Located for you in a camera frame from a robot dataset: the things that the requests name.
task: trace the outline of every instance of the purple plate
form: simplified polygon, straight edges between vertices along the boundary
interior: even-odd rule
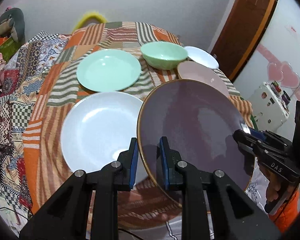
[[[160,138],[166,136],[170,148],[184,161],[202,171],[223,170],[245,190],[254,158],[245,157],[232,138],[242,124],[245,121],[237,108],[209,85],[181,79],[158,86],[144,101],[137,124],[139,151],[149,177],[160,187],[157,153]],[[167,194],[179,202],[179,194]]]

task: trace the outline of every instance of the orange sleeve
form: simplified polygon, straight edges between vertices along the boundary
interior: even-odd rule
[[[276,218],[281,213],[282,209],[285,207],[282,214],[275,221],[276,226],[283,233],[294,221],[294,219],[298,215],[298,199],[299,199],[299,191],[297,190],[287,206],[285,207],[285,203],[278,209],[277,213],[273,216],[269,215],[269,218],[274,222]]]

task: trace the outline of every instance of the pink heart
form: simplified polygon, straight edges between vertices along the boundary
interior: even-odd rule
[[[296,98],[300,101],[300,88],[298,88],[295,92]]]
[[[280,68],[277,67],[275,63],[269,62],[267,68],[268,68],[269,81],[277,81],[277,82],[282,81],[283,72],[280,70]]]
[[[293,72],[292,67],[286,61],[282,62],[281,71],[283,72],[282,87],[297,88],[300,85],[300,78],[297,73]]]

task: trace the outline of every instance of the striped tablecloth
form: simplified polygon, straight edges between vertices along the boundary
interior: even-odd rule
[[[177,78],[174,70],[157,70],[147,65],[140,47],[152,41],[180,44],[175,35],[146,23],[106,23],[73,33],[56,64],[47,74],[23,133],[26,176],[33,212],[72,174],[61,152],[62,124],[70,109],[93,93],[78,83],[76,70],[79,63],[92,52],[101,49],[120,49],[131,53],[140,61],[142,72],[137,82],[123,91],[143,99],[156,86]],[[220,70],[214,71],[226,83],[233,96],[232,102],[237,107],[239,105],[238,109],[242,113],[246,112],[250,116],[249,104],[242,104],[239,92]],[[180,213],[180,208],[154,187],[149,178],[131,192],[120,192],[118,205],[119,224],[130,228],[153,227]]]

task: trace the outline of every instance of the pink bunny toy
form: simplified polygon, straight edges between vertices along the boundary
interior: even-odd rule
[[[6,62],[2,57],[2,53],[0,53],[0,86],[3,84],[5,65],[6,65]]]

